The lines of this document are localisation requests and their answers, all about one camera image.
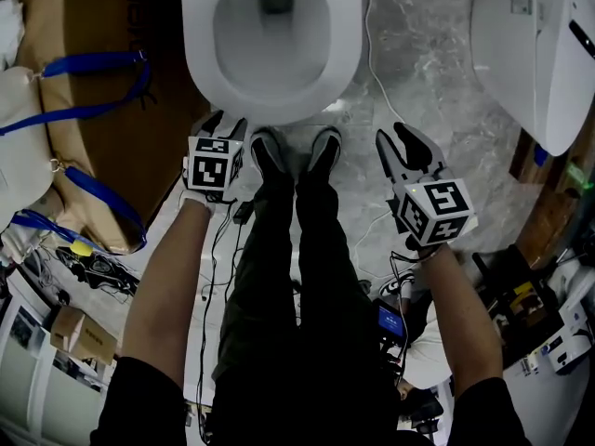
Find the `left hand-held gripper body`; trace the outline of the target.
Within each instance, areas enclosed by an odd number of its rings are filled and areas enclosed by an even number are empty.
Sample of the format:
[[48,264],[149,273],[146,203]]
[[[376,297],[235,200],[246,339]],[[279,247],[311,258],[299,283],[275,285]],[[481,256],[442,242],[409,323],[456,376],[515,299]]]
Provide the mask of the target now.
[[189,137],[188,154],[183,158],[182,176],[189,190],[205,195],[211,203],[232,203],[224,192],[238,178],[243,167],[244,141],[225,137]]

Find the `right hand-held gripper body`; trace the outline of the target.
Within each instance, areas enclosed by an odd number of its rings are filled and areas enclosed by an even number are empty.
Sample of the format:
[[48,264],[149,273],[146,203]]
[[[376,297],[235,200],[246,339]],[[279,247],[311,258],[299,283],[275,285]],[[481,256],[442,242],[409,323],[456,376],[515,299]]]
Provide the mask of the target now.
[[388,163],[394,196],[389,206],[399,233],[421,247],[450,243],[472,227],[475,210],[465,182],[443,162],[428,172]]

